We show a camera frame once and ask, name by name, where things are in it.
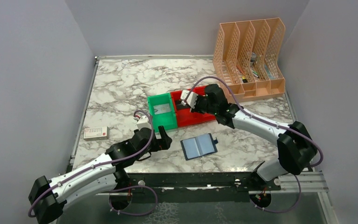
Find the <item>peach desk file organizer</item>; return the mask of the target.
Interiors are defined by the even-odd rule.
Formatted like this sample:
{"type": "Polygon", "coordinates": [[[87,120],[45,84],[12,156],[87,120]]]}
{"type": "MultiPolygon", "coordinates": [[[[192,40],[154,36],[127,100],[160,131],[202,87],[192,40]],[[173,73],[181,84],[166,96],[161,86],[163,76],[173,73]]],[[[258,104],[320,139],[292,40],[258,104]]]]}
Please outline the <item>peach desk file organizer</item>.
{"type": "Polygon", "coordinates": [[[230,103],[281,97],[285,78],[277,61],[285,35],[280,18],[219,25],[213,66],[230,103]]]}

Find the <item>navy blue card holder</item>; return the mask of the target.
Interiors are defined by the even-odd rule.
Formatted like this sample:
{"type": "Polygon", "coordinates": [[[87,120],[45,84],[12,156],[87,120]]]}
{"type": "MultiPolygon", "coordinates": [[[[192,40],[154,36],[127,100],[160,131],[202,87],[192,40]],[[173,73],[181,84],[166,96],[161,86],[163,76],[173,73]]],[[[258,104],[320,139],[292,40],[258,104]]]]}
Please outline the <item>navy blue card holder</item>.
{"type": "Polygon", "coordinates": [[[202,156],[216,153],[216,145],[219,143],[217,138],[213,138],[211,133],[202,134],[180,141],[185,160],[192,160],[202,156]]]}

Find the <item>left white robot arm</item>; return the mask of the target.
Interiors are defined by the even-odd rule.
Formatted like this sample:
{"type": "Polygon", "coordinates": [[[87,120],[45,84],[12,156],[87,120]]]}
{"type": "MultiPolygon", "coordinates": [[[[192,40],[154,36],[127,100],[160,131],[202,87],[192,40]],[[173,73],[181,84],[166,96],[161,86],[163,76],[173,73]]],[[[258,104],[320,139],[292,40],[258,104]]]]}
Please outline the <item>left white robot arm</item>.
{"type": "Polygon", "coordinates": [[[129,191],[134,185],[125,168],[145,154],[171,146],[172,139],[164,127],[159,126],[158,130],[160,138],[152,128],[137,129],[130,139],[111,145],[105,153],[76,170],[51,179],[37,178],[28,196],[31,204],[28,216],[35,217],[40,224],[49,224],[77,199],[108,190],[129,191]]]}

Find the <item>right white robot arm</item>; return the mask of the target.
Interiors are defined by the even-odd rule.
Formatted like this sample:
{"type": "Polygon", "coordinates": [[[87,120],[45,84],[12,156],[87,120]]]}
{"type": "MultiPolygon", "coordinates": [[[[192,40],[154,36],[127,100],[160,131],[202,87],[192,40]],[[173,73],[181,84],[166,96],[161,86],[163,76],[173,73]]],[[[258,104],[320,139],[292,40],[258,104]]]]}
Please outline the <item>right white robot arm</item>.
{"type": "Polygon", "coordinates": [[[229,103],[217,84],[206,86],[204,91],[204,95],[190,92],[182,96],[183,103],[190,106],[191,112],[211,114],[219,124],[253,133],[277,147],[278,157],[263,162],[252,172],[250,183],[254,189],[263,189],[280,175],[300,174],[317,154],[317,147],[301,122],[276,122],[239,104],[229,103]]]}

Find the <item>green plastic bin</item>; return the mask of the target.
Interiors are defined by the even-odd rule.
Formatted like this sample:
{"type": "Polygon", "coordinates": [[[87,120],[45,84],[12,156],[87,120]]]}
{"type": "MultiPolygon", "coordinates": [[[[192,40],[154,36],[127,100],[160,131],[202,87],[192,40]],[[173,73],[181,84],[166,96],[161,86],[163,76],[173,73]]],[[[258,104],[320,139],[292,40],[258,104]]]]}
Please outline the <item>green plastic bin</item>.
{"type": "Polygon", "coordinates": [[[178,127],[170,93],[149,96],[147,102],[155,132],[159,132],[159,126],[163,126],[166,131],[178,127]]]}

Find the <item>red double bin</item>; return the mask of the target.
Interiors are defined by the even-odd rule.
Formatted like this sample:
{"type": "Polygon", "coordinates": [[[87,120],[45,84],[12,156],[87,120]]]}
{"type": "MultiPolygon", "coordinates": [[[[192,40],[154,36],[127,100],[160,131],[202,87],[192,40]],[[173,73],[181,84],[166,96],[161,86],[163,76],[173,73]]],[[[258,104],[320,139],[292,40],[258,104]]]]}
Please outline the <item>red double bin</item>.
{"type": "Polygon", "coordinates": [[[181,92],[182,91],[170,92],[178,127],[192,126],[215,120],[215,116],[211,114],[190,112],[190,107],[185,110],[176,111],[175,101],[180,100],[181,92]]]}

